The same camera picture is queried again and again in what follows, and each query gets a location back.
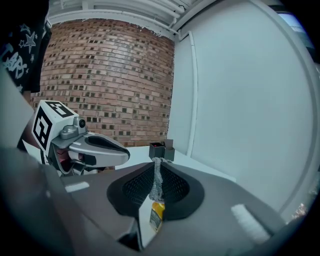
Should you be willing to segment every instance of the black box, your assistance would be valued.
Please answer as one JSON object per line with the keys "label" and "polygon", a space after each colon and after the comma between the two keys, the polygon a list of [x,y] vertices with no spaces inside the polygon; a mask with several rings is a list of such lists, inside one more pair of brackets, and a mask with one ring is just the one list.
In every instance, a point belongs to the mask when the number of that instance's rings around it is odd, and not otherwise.
{"label": "black box", "polygon": [[175,160],[175,148],[174,146],[174,140],[173,139],[165,139],[164,140],[164,152],[163,152],[163,158],[165,160],[174,161]]}
{"label": "black box", "polygon": [[149,157],[152,158],[162,158],[164,155],[165,146],[159,142],[150,143],[149,147]]}

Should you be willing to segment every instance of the person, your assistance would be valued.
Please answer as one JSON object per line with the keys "label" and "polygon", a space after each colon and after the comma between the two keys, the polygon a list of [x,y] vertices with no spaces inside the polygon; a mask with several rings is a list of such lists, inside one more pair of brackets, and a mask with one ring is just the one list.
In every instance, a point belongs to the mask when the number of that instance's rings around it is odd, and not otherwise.
{"label": "person", "polygon": [[[40,91],[42,64],[52,34],[47,20],[49,1],[32,2],[37,7],[36,15],[31,14],[34,6],[29,1],[18,4],[11,1],[8,4],[11,6],[3,10],[14,10],[15,17],[2,28],[0,60],[16,88],[30,104],[31,93]],[[31,133],[33,120],[34,116],[24,129],[18,143],[18,148],[22,151],[27,151],[23,141],[39,148]]]}

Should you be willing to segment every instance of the red brick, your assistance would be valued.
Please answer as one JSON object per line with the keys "label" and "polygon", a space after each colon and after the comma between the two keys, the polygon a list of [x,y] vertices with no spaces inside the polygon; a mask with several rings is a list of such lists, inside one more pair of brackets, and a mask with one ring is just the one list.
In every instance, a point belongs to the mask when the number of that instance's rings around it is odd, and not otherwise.
{"label": "red brick", "polygon": [[[54,24],[50,44],[53,46],[45,53],[40,80],[44,93],[33,93],[34,103],[58,100],[84,118],[99,117],[97,123],[88,122],[89,130],[116,137],[126,147],[146,146],[166,137],[172,96],[169,89],[173,87],[171,40],[124,21],[89,19]],[[80,100],[69,102],[70,97]],[[123,135],[119,135],[120,128],[125,128]]]}

